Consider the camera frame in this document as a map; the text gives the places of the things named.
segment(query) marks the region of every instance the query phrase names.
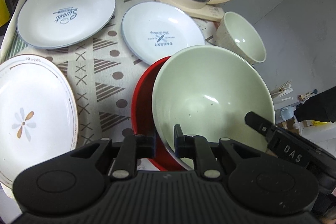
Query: green striped fabric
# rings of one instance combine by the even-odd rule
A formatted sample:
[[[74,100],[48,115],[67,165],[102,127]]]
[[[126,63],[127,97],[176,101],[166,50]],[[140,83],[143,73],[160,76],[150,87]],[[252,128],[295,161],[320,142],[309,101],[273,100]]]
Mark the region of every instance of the green striped fabric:
[[[12,46],[10,47],[6,55],[6,60],[17,55],[20,51],[22,51],[26,47],[28,47],[28,45],[18,35],[17,30],[15,30],[13,41],[12,41]]]

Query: flower pattern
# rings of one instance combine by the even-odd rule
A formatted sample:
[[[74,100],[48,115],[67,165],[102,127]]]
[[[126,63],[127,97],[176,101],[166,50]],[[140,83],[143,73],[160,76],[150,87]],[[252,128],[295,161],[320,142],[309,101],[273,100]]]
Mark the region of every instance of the flower pattern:
[[[34,116],[34,112],[31,111],[27,114],[27,116],[25,117],[25,111],[23,108],[20,108],[20,115],[18,113],[15,113],[15,118],[19,123],[14,123],[12,125],[12,129],[17,129],[18,127],[19,130],[17,132],[17,137],[21,138],[22,132],[23,130],[25,131],[25,135],[28,139],[28,141],[31,141],[32,137],[27,129],[27,127],[29,128],[35,128],[36,127],[36,123],[34,122],[26,122],[28,120],[30,120],[32,117]]]

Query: patterned tablecloth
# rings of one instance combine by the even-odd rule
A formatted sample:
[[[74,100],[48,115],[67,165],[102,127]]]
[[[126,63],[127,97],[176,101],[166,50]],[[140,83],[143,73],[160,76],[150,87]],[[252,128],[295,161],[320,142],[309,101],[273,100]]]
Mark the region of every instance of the patterned tablecloth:
[[[37,54],[56,64],[68,78],[78,107],[78,147],[102,137],[122,141],[133,134],[131,99],[148,65],[134,56],[123,41],[121,21],[129,8],[144,1],[154,0],[116,0],[110,22],[92,37],[69,47],[36,49],[14,31],[6,60],[18,54]],[[213,22],[195,21],[206,41],[213,42]],[[138,169],[157,170],[144,159],[138,161]]]

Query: flower petal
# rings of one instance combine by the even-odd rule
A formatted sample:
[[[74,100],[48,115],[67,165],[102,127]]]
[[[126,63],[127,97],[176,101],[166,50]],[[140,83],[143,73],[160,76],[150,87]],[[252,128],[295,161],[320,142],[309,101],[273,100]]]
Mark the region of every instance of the flower petal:
[[[21,138],[22,135],[22,126],[20,127],[19,131],[17,132],[17,137]]]
[[[27,117],[26,117],[26,119],[25,119],[25,121],[29,120],[33,116],[34,116],[34,112],[33,111],[29,112],[28,115],[27,115]]]
[[[26,134],[26,137],[27,137],[28,141],[31,141],[32,137],[30,136],[29,131],[27,130],[27,128],[25,128],[25,134]]]
[[[36,127],[36,123],[35,122],[29,122],[29,123],[26,123],[26,125],[30,128],[35,128]]]
[[[21,119],[19,114],[15,113],[15,118],[17,119],[18,122],[22,122],[23,121],[23,118]]]
[[[23,110],[23,108],[20,108],[20,113],[23,120],[25,118],[25,111]]]
[[[12,125],[12,129],[18,128],[20,125],[21,125],[21,124],[14,123],[14,124]]]

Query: ribbed black surface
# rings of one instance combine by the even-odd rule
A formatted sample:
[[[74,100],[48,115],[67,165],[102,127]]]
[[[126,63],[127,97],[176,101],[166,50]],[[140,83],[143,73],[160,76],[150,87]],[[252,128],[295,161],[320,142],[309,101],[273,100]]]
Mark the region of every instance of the ribbed black surface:
[[[60,218],[23,214],[15,221],[21,223],[313,224],[319,221],[309,213],[287,218],[252,213],[231,200],[221,184],[204,181],[190,171],[139,172],[132,180],[112,184],[107,194],[86,211]]]

